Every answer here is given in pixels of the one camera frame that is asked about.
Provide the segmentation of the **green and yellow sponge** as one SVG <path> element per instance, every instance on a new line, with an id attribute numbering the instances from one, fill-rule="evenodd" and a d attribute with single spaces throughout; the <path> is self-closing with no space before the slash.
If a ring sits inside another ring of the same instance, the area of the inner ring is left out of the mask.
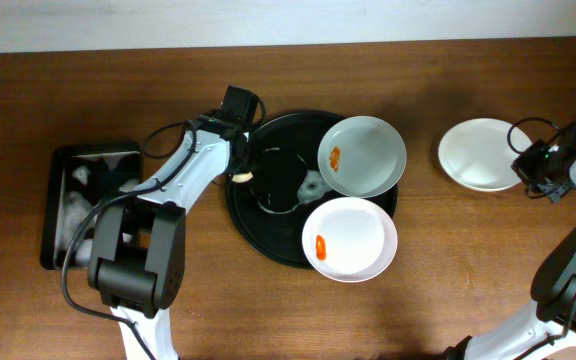
<path id="1" fill-rule="evenodd" d="M 231 177 L 231 181 L 234 183 L 246 183 L 246 182 L 250 181 L 252 178 L 253 178 L 252 172 L 239 173 L 239 174 L 233 175 Z"/>

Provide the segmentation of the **white plate with orange stain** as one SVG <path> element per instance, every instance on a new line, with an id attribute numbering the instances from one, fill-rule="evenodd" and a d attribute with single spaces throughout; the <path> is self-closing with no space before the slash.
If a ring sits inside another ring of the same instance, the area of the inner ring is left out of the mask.
<path id="1" fill-rule="evenodd" d="M 459 123 L 439 142 L 438 159 L 445 173 L 471 190 L 497 192 L 521 182 L 511 169 L 519 156 L 508 145 L 511 124 L 492 118 Z"/>

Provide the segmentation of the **white plate with ketchup smear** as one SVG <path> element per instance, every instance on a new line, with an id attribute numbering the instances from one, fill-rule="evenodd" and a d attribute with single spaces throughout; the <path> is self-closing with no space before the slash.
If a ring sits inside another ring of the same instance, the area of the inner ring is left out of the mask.
<path id="1" fill-rule="evenodd" d="M 354 116 L 325 133 L 316 160 L 333 190 L 344 196 L 371 198 L 397 185 L 406 167 L 407 149 L 401 134 L 388 122 Z"/>

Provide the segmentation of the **white plate with ketchup blob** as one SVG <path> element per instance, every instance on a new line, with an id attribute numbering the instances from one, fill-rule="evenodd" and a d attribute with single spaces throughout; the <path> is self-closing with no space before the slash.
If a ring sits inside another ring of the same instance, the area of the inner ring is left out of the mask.
<path id="1" fill-rule="evenodd" d="M 392 217 L 381 207 L 366 199 L 342 197 L 309 215 L 301 245 L 307 261 L 323 276 L 359 283 L 389 267 L 399 237 Z"/>

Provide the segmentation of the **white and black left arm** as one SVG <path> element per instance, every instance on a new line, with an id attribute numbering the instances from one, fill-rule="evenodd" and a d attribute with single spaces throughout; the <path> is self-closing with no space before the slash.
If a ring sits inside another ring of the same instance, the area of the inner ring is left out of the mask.
<path id="1" fill-rule="evenodd" d="M 174 151 L 151 177 L 102 203 L 88 283 L 110 308 L 129 359 L 174 359 L 169 308 L 184 275 L 186 216 L 211 181 L 247 161 L 253 92 L 230 86 L 221 105 L 182 124 Z"/>

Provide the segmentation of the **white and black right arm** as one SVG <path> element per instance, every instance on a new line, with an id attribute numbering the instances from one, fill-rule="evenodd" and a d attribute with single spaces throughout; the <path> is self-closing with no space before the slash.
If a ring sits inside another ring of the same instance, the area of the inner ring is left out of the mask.
<path id="1" fill-rule="evenodd" d="M 547 141 L 515 149 L 509 164 L 528 198 L 556 203 L 576 191 L 576 118 Z M 576 347 L 576 226 L 546 257 L 530 289 L 530 302 L 487 334 L 468 336 L 444 359 L 545 359 Z"/>

